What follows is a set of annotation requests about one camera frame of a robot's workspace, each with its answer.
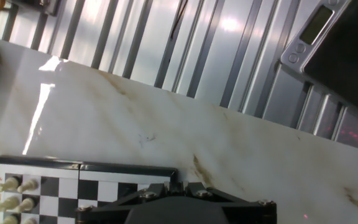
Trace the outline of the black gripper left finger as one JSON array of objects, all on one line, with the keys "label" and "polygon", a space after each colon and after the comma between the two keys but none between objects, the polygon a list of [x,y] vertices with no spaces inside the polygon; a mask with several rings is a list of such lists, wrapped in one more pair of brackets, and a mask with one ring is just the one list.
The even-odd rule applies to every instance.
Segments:
[{"label": "black gripper left finger", "polygon": [[75,210],[75,223],[124,223],[129,212],[136,207],[166,198],[170,195],[171,182],[150,184],[146,189],[134,192],[102,207],[80,206]]}]

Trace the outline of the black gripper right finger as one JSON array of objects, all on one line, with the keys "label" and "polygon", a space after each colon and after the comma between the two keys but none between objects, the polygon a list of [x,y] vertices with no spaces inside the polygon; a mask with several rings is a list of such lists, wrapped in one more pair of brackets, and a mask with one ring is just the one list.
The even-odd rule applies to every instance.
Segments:
[{"label": "black gripper right finger", "polygon": [[257,200],[250,202],[201,182],[183,182],[183,195],[201,202],[195,210],[206,212],[208,218],[224,218],[226,223],[275,224],[275,202]]}]

